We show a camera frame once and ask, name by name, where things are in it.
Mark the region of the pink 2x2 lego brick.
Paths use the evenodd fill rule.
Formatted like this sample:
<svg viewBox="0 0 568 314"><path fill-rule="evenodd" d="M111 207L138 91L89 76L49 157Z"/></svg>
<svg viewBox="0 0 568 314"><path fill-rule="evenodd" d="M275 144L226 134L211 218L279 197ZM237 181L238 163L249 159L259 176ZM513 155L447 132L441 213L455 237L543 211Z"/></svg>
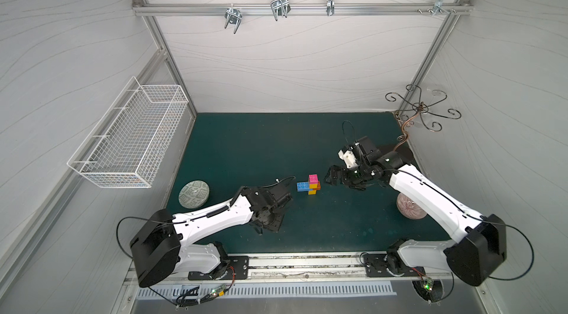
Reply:
<svg viewBox="0 0 568 314"><path fill-rule="evenodd" d="M316 175L316 174L311 174L311 175L309 176L309 183L310 183L310 184L317 184L318 182L319 182L318 175Z"/></svg>

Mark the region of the blue 2x4 lego brick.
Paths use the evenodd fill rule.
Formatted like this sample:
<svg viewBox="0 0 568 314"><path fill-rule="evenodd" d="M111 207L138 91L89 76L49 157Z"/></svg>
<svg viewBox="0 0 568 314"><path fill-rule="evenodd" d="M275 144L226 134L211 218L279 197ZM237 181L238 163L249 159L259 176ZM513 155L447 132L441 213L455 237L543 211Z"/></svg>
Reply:
<svg viewBox="0 0 568 314"><path fill-rule="evenodd" d="M309 182L298 182L297 183L297 191L298 192L309 192L310 191L310 183Z"/></svg>

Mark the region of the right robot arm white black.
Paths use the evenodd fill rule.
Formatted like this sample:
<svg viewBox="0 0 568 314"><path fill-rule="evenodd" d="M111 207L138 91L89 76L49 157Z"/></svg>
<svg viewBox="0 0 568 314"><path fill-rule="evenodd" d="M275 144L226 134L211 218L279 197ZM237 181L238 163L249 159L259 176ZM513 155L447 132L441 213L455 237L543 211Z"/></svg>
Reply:
<svg viewBox="0 0 568 314"><path fill-rule="evenodd" d="M507 230L495 214L485 216L450 196L396 151L367 157L352 151L338 153L344 164L328 169L325 183L364 191L381 182L423 209L449 235L448 241L401 240L389 250L391 272L398 265L452 272L464 283L479 287L507 259Z"/></svg>

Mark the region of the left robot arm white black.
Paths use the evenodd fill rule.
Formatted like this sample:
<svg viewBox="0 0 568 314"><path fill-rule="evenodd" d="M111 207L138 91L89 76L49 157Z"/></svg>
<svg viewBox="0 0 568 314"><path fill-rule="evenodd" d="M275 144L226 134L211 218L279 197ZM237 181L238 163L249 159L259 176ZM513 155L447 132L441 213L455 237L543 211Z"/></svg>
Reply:
<svg viewBox="0 0 568 314"><path fill-rule="evenodd" d="M222 276L229 266L223 246L199 245L198 241L248 224L276 233L292 200L290 190L282 184L243 186L227 201L201 210L176 214L167 209L156 211L129 243L139 287L152 287L173 273Z"/></svg>

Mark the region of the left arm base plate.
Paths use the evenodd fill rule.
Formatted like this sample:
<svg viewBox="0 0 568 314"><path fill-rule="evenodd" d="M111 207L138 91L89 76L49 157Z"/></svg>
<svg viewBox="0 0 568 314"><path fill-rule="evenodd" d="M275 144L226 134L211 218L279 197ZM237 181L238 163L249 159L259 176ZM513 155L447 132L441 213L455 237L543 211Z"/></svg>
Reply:
<svg viewBox="0 0 568 314"><path fill-rule="evenodd" d="M189 272L189 281L244 280L249 276L248 256L229 256L210 273Z"/></svg>

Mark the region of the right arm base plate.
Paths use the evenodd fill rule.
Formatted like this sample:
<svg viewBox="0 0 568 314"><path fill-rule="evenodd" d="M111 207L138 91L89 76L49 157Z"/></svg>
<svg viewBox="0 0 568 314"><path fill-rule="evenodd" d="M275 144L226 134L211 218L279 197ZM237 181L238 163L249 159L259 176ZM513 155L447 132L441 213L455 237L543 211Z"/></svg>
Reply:
<svg viewBox="0 0 568 314"><path fill-rule="evenodd" d="M411 268L405 265L399 256L390 253L359 254L359 262L370 278L379 277L420 277L425 275L424 268Z"/></svg>

